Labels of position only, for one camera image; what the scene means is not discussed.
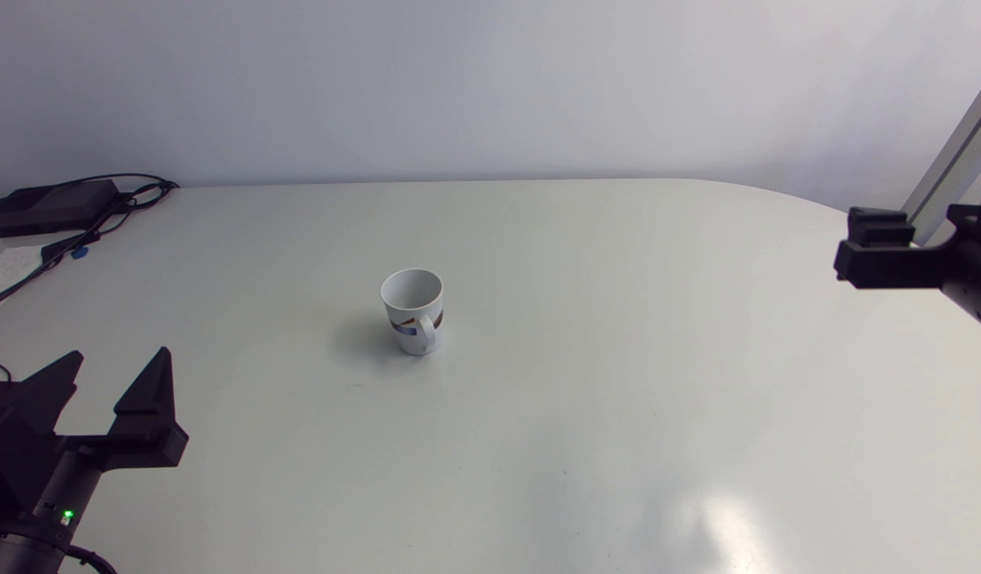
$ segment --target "white mug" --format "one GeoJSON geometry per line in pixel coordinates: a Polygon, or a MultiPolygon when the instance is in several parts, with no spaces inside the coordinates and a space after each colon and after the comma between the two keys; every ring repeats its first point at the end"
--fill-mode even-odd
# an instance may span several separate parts
{"type": "Polygon", "coordinates": [[[380,286],[398,346],[409,355],[429,355],[444,340],[444,283],[428,269],[402,269],[380,286]]]}

